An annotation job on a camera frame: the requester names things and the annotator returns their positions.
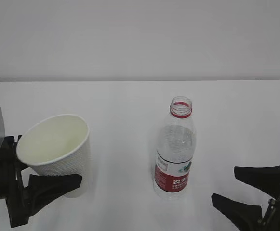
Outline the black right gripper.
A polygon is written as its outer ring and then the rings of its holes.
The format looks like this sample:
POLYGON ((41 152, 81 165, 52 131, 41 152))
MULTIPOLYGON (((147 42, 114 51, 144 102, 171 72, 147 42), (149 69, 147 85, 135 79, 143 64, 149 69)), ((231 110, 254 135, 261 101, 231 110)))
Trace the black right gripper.
MULTIPOLYGON (((237 180, 253 186, 274 199, 280 197, 280 165, 273 167, 234 167, 237 180)), ((280 231, 280 200, 270 199, 264 217, 259 205, 233 201, 219 194, 211 196, 212 205, 240 231, 280 231)))

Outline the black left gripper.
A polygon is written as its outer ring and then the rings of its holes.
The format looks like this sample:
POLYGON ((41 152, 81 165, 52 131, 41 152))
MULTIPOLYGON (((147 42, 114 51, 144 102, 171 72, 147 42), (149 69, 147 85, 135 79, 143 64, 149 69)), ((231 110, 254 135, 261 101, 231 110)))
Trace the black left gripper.
POLYGON ((11 228, 28 224, 29 216, 37 214, 57 198, 79 188, 82 181, 79 174, 30 175, 28 186, 25 188, 26 207, 21 171, 27 166, 21 164, 16 157, 16 145, 15 138, 7 136, 0 147, 0 199, 6 201, 11 228))

